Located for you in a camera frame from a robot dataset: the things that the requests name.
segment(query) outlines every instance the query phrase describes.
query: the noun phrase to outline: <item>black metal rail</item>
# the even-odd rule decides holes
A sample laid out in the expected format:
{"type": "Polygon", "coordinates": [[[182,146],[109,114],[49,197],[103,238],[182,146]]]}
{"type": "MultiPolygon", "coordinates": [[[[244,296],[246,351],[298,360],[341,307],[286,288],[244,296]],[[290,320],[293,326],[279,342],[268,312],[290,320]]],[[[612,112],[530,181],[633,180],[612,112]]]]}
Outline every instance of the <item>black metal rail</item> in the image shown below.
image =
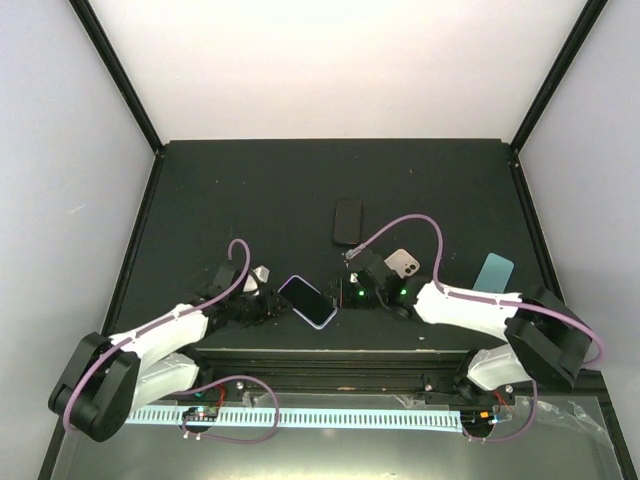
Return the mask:
{"type": "Polygon", "coordinates": [[[144,226],[147,223],[147,217],[149,210],[151,209],[151,203],[153,202],[153,196],[160,180],[160,173],[162,166],[164,165],[164,154],[157,155],[153,167],[151,168],[151,174],[149,175],[149,181],[142,196],[142,203],[138,210],[138,216],[136,222],[133,225],[133,231],[131,232],[131,238],[129,239],[129,245],[125,252],[124,261],[118,275],[118,281],[116,288],[111,297],[111,303],[109,304],[109,310],[107,310],[107,316],[105,317],[104,324],[102,325],[102,334],[111,335],[115,331],[116,322],[122,309],[122,302],[124,300],[124,294],[127,291],[129,285],[129,278],[131,277],[131,271],[133,270],[133,262],[135,261],[138,248],[140,247],[140,240],[142,239],[142,233],[144,232],[144,226]]]}
{"type": "Polygon", "coordinates": [[[80,19],[80,22],[82,22],[82,26],[93,42],[107,70],[109,70],[111,77],[113,77],[113,81],[116,83],[124,101],[127,102],[133,117],[140,126],[140,130],[142,130],[147,142],[149,142],[151,150],[153,150],[155,154],[159,154],[163,150],[162,141],[142,106],[142,102],[140,98],[138,98],[138,94],[133,88],[127,73],[124,71],[124,67],[120,63],[115,50],[111,46],[107,34],[103,30],[102,25],[100,25],[100,21],[93,11],[91,4],[88,0],[69,0],[69,3],[71,3],[71,6],[76,11],[76,15],[80,19]]]}
{"type": "Polygon", "coordinates": [[[578,17],[569,37],[564,42],[560,53],[556,57],[556,60],[553,62],[551,70],[547,74],[547,77],[544,79],[536,98],[533,100],[531,107],[529,107],[529,111],[522,120],[518,131],[513,137],[511,142],[511,147],[515,150],[516,153],[522,150],[522,147],[533,132],[538,120],[542,116],[542,112],[547,107],[549,100],[555,93],[558,85],[562,81],[565,73],[569,69],[569,66],[573,62],[573,59],[576,57],[578,50],[584,43],[585,39],[589,35],[591,28],[598,20],[600,13],[604,9],[607,4],[607,0],[588,0],[584,8],[582,9],[582,13],[578,17]]]}
{"type": "Polygon", "coordinates": [[[509,160],[509,168],[511,169],[513,183],[516,187],[516,191],[518,192],[518,199],[520,200],[520,206],[522,207],[525,222],[529,229],[529,235],[533,242],[533,249],[538,260],[538,265],[540,266],[544,285],[553,292],[556,297],[563,300],[560,282],[558,281],[556,271],[553,268],[551,255],[549,254],[549,249],[547,248],[547,243],[544,239],[544,234],[542,233],[542,227],[540,226],[540,221],[538,220],[538,215],[536,214],[536,209],[533,205],[531,192],[529,191],[527,181],[524,178],[520,159],[515,152],[512,153],[511,159],[509,160]]]}

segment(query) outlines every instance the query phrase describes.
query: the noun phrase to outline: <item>black enclosure frame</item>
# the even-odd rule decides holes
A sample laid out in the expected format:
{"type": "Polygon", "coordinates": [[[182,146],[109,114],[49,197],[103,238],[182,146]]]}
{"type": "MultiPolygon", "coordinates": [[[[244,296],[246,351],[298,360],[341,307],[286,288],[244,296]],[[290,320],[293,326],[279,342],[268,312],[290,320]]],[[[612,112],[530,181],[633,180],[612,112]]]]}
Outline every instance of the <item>black enclosure frame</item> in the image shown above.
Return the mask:
{"type": "MultiPolygon", "coordinates": [[[[88,0],[69,0],[69,2],[75,10],[79,20],[89,35],[89,38],[93,42],[96,51],[102,58],[118,90],[122,94],[125,102],[131,110],[131,113],[147,139],[149,146],[155,154],[155,161],[151,175],[142,199],[142,204],[133,228],[122,269],[120,271],[113,298],[103,326],[103,333],[109,334],[113,332],[120,314],[124,294],[129,283],[134,260],[138,252],[147,216],[160,178],[160,172],[165,158],[165,145],[158,136],[151,119],[147,115],[142,102],[127,76],[126,71],[111,46],[105,31],[100,25],[90,2],[88,0]]],[[[576,20],[574,27],[572,28],[510,144],[511,159],[509,160],[509,166],[527,228],[534,245],[536,259],[539,264],[540,271],[542,272],[542,277],[546,287],[554,292],[559,298],[562,298],[560,284],[551,262],[549,251],[536,215],[524,173],[522,168],[520,168],[520,159],[518,154],[535,128],[547,104],[551,100],[558,85],[562,81],[562,78],[569,69],[573,59],[580,50],[580,47],[587,38],[591,28],[597,21],[606,4],[607,0],[587,0],[580,16],[576,20]]],[[[317,371],[318,368],[322,369],[322,379],[318,379],[313,375],[309,375],[307,377],[308,380],[306,382],[308,382],[308,385],[305,383],[305,387],[308,387],[309,391],[322,391],[323,388],[328,388],[327,381],[329,380],[327,379],[335,380],[343,378],[347,371],[350,374],[354,371],[367,373],[375,372],[376,369],[380,369],[383,365],[385,370],[384,375],[363,375],[361,377],[361,380],[366,387],[370,387],[372,389],[385,387],[390,388],[391,390],[415,391],[422,389],[422,385],[418,381],[419,375],[411,377],[406,375],[407,372],[424,372],[429,370],[429,368],[455,369],[461,359],[460,354],[439,354],[434,356],[434,354],[426,353],[423,358],[417,358],[415,355],[408,356],[402,353],[385,353],[365,356],[359,354],[345,354],[344,358],[338,357],[333,356],[331,359],[322,359],[315,356],[308,359],[311,362],[315,362],[312,367],[295,367],[297,373],[305,373],[305,370],[308,370],[308,373],[310,374],[312,373],[310,368],[314,371],[317,371]]],[[[301,359],[300,353],[295,355],[295,359],[284,352],[245,354],[243,355],[243,358],[237,358],[233,355],[227,356],[224,353],[216,353],[216,361],[224,365],[224,368],[228,370],[229,373],[251,374],[252,371],[268,371],[274,378],[280,379],[286,376],[287,371],[291,371],[291,368],[293,368],[293,360],[301,359]]],[[[543,390],[541,394],[553,395],[553,392],[545,392],[543,390]]],[[[598,398],[622,473],[625,478],[637,478],[634,466],[631,462],[631,456],[625,444],[624,437],[622,436],[620,425],[601,374],[599,372],[583,371],[579,377],[573,394],[596,396],[598,398]]],[[[61,422],[58,422],[40,471],[40,479],[50,478],[52,475],[63,437],[64,431],[62,429],[61,422]]]]}

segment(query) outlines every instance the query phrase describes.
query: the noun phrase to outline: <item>led light strip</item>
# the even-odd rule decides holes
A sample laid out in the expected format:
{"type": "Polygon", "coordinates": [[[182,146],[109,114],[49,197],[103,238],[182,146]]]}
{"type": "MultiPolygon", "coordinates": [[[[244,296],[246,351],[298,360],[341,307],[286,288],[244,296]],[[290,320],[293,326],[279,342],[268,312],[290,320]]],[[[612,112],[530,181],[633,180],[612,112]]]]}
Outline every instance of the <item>led light strip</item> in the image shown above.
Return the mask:
{"type": "MultiPolygon", "coordinates": [[[[183,413],[193,407],[147,405],[129,415],[130,425],[180,425],[183,413]]],[[[189,421],[188,425],[220,427],[270,427],[273,408],[222,407],[215,422],[189,421]]],[[[279,427],[351,428],[372,430],[434,430],[461,433],[460,412],[442,410],[353,410],[281,408],[279,427]]]]}

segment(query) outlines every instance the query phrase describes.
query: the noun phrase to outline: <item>white smartphone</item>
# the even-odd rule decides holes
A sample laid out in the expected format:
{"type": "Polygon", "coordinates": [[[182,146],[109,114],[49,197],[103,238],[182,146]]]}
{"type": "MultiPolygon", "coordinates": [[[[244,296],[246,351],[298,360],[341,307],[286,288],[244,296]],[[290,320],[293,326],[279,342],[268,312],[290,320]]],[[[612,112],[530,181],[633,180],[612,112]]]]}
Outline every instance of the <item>white smartphone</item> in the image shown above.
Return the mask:
{"type": "Polygon", "coordinates": [[[384,263],[391,270],[394,270],[400,278],[410,277],[420,270],[420,263],[403,248],[389,255],[384,263]]]}

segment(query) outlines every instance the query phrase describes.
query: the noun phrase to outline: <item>smartphone with purple case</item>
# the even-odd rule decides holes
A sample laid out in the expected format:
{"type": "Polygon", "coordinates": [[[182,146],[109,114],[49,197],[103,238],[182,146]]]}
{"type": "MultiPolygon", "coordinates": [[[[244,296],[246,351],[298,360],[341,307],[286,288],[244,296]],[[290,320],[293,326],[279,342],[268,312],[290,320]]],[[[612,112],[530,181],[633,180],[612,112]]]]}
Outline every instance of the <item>smartphone with purple case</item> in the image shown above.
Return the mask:
{"type": "Polygon", "coordinates": [[[293,305],[293,311],[316,330],[322,330],[338,312],[319,290],[298,275],[293,275],[278,293],[293,305]]]}

